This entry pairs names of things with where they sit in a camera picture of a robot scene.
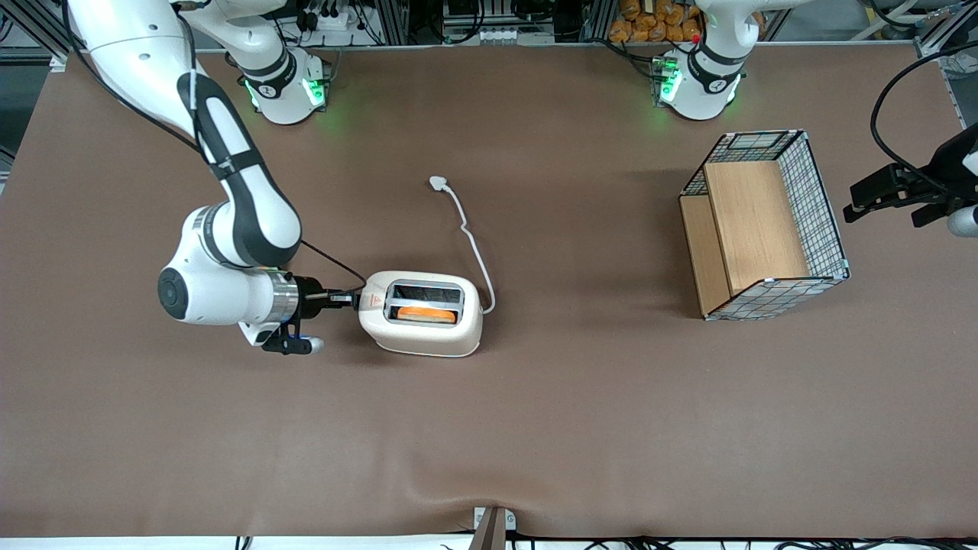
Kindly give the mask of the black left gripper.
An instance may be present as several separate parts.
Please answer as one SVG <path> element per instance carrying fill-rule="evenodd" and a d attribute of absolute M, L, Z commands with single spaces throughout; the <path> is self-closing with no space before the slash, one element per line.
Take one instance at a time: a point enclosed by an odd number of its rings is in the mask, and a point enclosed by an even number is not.
<path fill-rule="evenodd" d="M 977 126 L 968 126 L 938 147 L 918 176 L 891 163 L 860 179 L 850 187 L 844 221 L 852 224 L 879 208 L 920 201 L 922 208 L 912 213 L 915 228 L 943 218 L 950 225 L 975 228 L 976 139 Z"/>

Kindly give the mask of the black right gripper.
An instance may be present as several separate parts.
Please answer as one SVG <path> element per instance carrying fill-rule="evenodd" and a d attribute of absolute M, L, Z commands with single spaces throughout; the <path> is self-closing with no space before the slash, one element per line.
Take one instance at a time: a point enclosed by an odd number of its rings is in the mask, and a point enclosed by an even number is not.
<path fill-rule="evenodd" d="M 316 317 L 323 309 L 357 309 L 360 299 L 359 289 L 349 291 L 327 291 L 313 277 L 296 276 L 298 289 L 298 306 L 296 320 L 307 320 Z"/>

